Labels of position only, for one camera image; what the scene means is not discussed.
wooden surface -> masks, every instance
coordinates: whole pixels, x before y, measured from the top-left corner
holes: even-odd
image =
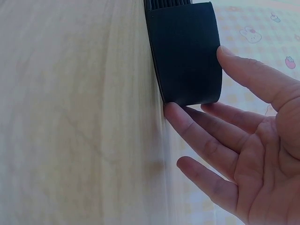
[[[0,71],[0,224],[180,224],[142,0],[0,0]]]

fingernail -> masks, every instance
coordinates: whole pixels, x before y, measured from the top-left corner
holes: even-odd
[[[225,46],[221,46],[221,50],[224,55],[235,56],[235,54],[232,51],[230,51],[228,48],[226,48]]]

black ribbed object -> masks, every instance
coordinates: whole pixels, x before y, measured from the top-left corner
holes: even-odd
[[[145,0],[152,57],[164,104],[217,102],[222,87],[220,46],[212,4]]]
[[[145,0],[146,10],[155,10],[174,6],[183,6],[191,4],[190,0]]]

finger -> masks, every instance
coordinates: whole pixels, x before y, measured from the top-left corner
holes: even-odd
[[[185,108],[185,111],[210,135],[236,153],[240,153],[240,150],[249,138],[248,133],[219,118],[191,108]]]
[[[300,82],[252,59],[235,56],[225,47],[217,50],[224,71],[278,112],[287,102],[300,98]]]
[[[222,103],[201,105],[201,108],[206,113],[225,120],[250,134],[254,134],[258,125],[265,119],[265,116],[257,113],[245,112]]]
[[[223,146],[209,135],[175,103],[165,106],[165,117],[198,155],[229,180],[234,180],[234,171],[239,156],[236,152]]]
[[[182,157],[177,166],[215,204],[235,214],[238,202],[238,187],[190,157]]]

hand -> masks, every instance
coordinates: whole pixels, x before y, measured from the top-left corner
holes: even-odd
[[[166,105],[174,129],[229,181],[189,157],[177,166],[246,224],[300,224],[300,82],[224,47],[217,57],[232,79],[278,114],[265,117],[221,103],[202,105],[206,113]]]

